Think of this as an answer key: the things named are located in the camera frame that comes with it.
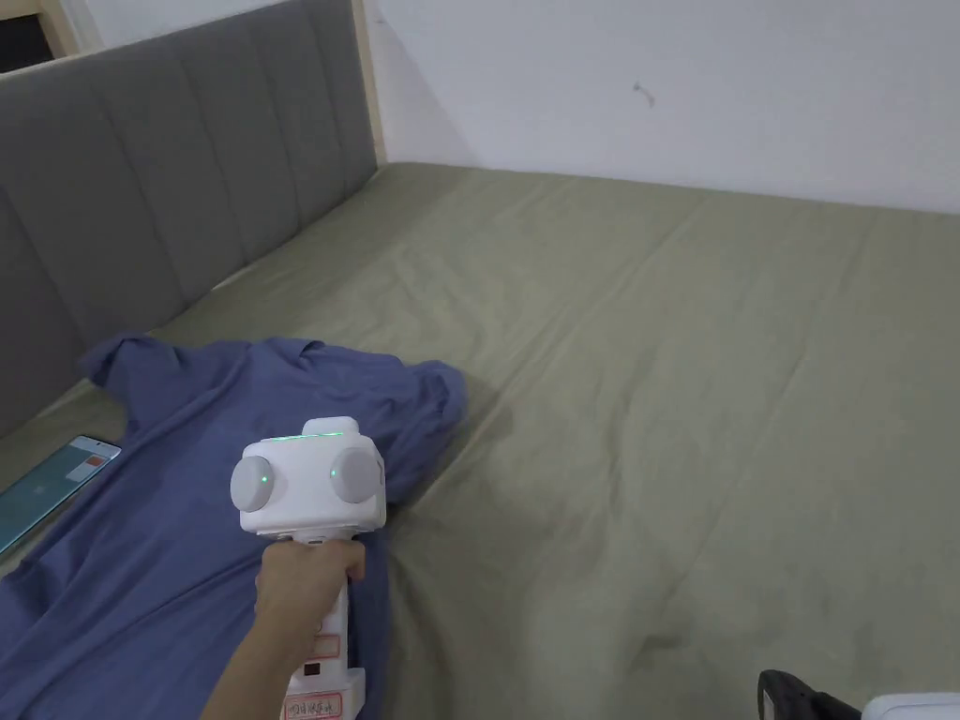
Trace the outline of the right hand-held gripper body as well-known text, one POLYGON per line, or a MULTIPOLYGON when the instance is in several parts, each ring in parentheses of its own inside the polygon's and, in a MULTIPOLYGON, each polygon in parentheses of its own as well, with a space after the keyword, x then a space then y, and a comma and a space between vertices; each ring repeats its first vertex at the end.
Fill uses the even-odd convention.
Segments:
POLYGON ((875 697, 862 711, 862 720, 958 720, 958 693, 905 693, 875 697))

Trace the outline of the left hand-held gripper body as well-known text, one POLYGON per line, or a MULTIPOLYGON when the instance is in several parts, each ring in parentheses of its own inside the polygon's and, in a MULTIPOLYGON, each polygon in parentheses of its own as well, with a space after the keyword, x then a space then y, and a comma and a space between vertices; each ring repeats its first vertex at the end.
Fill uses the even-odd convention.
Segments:
MULTIPOLYGON (((310 419, 299 435, 247 446, 230 492, 241 528, 275 541, 349 541, 381 529, 387 517, 383 457, 347 416, 310 419)), ((366 673, 348 658, 349 616, 343 589, 314 634, 310 656, 291 677, 281 718, 358 716, 366 673)))

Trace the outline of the person's left hand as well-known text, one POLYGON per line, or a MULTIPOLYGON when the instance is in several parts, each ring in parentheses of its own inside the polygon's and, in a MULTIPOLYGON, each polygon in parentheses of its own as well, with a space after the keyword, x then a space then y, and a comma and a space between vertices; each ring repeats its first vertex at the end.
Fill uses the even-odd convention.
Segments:
POLYGON ((351 579, 366 573, 366 549, 355 539, 316 546, 279 541, 262 555, 256 579, 254 633, 294 669, 306 661, 323 618, 351 579))

